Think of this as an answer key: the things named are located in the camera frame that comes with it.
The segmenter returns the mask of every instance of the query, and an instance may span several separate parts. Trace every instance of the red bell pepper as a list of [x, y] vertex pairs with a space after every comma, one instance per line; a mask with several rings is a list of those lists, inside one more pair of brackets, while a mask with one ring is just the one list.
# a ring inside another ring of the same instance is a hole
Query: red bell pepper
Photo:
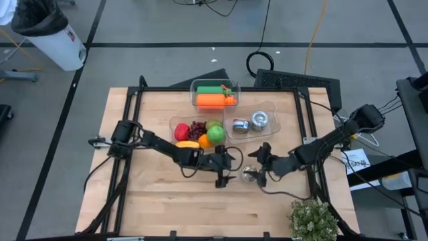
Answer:
[[174, 137], [177, 141], [187, 141], [187, 135], [190, 133], [190, 126], [185, 123], [177, 125], [174, 131]]

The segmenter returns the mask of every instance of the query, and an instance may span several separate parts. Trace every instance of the black trash bag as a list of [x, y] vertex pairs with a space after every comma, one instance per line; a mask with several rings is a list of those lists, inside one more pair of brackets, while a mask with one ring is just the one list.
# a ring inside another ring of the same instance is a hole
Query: black trash bag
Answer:
[[55, 0], [19, 0], [11, 23], [15, 33], [27, 37], [55, 34], [67, 25]]

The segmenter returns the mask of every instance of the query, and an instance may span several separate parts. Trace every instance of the plastic tray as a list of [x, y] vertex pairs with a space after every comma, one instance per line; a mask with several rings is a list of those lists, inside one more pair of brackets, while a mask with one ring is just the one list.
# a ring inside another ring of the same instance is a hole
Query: plastic tray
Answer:
[[[197, 104], [197, 89], [200, 86], [216, 86], [224, 87], [233, 92], [230, 96], [236, 100], [236, 103], [232, 105], [208, 105], [208, 104]], [[239, 104], [241, 98], [241, 87], [238, 82], [233, 80], [194, 80], [190, 87], [190, 100], [195, 110], [199, 113], [222, 113], [223, 111], [234, 111], [236, 106]]]
[[213, 114], [213, 113], [210, 113], [210, 114], [200, 114], [198, 116], [191, 116], [191, 117], [174, 116], [169, 121], [171, 143], [172, 144], [177, 143], [177, 140], [174, 138], [174, 132], [175, 132], [175, 128], [177, 127], [178, 124], [185, 123], [185, 124], [187, 124], [187, 125], [190, 126], [193, 121], [205, 122], [205, 121], [209, 121], [209, 120], [219, 120], [219, 121], [222, 121], [223, 120], [223, 114]]
[[[267, 126], [264, 130], [257, 132], [250, 129], [248, 133], [244, 134], [233, 131], [233, 119], [240, 118], [251, 122], [252, 114], [260, 110], [266, 112], [268, 117]], [[233, 112], [225, 112], [223, 115], [223, 126], [228, 141], [231, 144], [262, 141], [268, 139], [281, 129], [281, 124], [278, 122], [278, 117], [276, 115], [275, 105], [270, 101], [251, 106], [238, 106]]]

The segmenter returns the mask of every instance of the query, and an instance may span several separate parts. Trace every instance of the grapes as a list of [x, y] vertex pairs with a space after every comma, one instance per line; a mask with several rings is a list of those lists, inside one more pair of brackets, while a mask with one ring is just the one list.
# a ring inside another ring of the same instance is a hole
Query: grapes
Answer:
[[207, 124], [207, 122], [196, 122], [193, 121], [191, 126], [190, 126], [190, 132], [187, 135], [188, 140], [191, 141], [198, 141], [199, 137], [201, 137], [201, 135], [204, 135], [207, 133], [207, 129], [205, 128], [205, 125]]

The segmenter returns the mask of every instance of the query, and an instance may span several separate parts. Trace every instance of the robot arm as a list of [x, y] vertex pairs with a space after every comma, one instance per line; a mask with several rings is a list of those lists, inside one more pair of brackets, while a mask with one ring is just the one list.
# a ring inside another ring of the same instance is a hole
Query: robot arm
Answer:
[[248, 172], [257, 179], [261, 187], [266, 186], [265, 173], [273, 171], [279, 177], [301, 169], [307, 165], [315, 164], [318, 159], [327, 158], [336, 144], [357, 133], [373, 133], [383, 127], [385, 117], [374, 105], [365, 104], [356, 109], [349, 119], [340, 127], [320, 139], [300, 145], [291, 150], [288, 157], [278, 157], [271, 154], [269, 143], [263, 145], [249, 157], [256, 157], [262, 166], [259, 172]]
[[217, 173], [216, 188], [226, 187], [234, 177], [223, 176], [223, 170], [231, 170], [231, 161], [235, 160], [224, 145], [215, 147], [215, 152], [204, 155], [202, 149], [179, 148], [174, 144], [156, 136], [152, 131], [144, 130], [140, 123], [120, 120], [112, 135], [112, 144], [108, 156], [127, 159], [133, 149], [154, 149], [173, 159], [180, 168], [212, 171]]

